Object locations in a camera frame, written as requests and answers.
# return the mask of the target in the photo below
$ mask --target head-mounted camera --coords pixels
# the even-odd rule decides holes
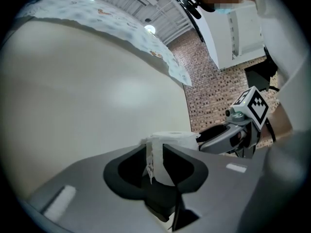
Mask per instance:
[[[204,9],[207,12],[214,12],[214,6],[213,4],[205,4],[202,2],[202,0],[195,0],[193,2],[192,0],[182,0],[180,3],[186,10],[188,10],[196,19],[200,19],[201,15],[197,11],[197,7],[200,6],[202,9]]]

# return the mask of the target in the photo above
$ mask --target robotic arm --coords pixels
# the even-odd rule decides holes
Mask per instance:
[[[203,132],[197,139],[200,151],[213,154],[235,153],[252,158],[269,106],[256,87],[242,92],[226,110],[225,122]]]

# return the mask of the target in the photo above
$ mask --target ceiling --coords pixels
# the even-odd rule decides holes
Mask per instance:
[[[165,45],[193,27],[176,0],[96,0],[121,9],[142,25],[153,25],[155,36]]]

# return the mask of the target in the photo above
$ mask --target white wall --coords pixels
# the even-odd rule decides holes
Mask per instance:
[[[212,58],[212,60],[214,60],[219,69],[230,67],[232,61],[232,42],[227,15],[219,14],[217,12],[206,12],[200,7],[198,10],[200,10],[202,15],[200,20],[204,20],[207,23],[214,42],[213,45],[207,43],[208,52],[211,50],[212,52],[216,52],[218,62],[215,62],[215,57]]]
[[[240,44],[247,47],[256,42],[263,42],[256,7],[236,10],[236,14],[241,32]]]
[[[183,88],[94,34],[30,21],[0,60],[1,160],[22,197],[80,159],[190,131]]]

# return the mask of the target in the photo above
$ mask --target gray surface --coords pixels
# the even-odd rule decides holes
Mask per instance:
[[[105,165],[137,146],[78,161],[34,192],[29,204],[42,211],[64,185],[77,193],[58,225],[75,233],[165,232],[144,201],[126,200],[113,193],[103,179]]]
[[[99,233],[106,230],[113,233],[165,232],[156,218],[148,212],[143,201],[122,199],[114,194],[104,182],[105,165],[136,147],[115,150],[69,166],[35,191],[29,204],[36,210],[42,211],[64,185],[72,185],[76,187],[77,193],[60,218],[59,226],[75,233]],[[258,158],[249,160],[208,154],[178,146],[173,147],[201,160],[209,171],[207,180],[197,192],[183,195],[187,209],[193,210],[198,216],[204,218],[221,208],[226,199],[232,200],[232,192],[237,189],[237,196],[243,200],[239,202],[240,211],[243,211],[258,180],[265,151],[261,151]],[[226,165],[229,163],[247,166],[248,169],[245,173],[239,173],[227,169]],[[252,177],[252,181],[247,183],[243,189],[246,177]]]

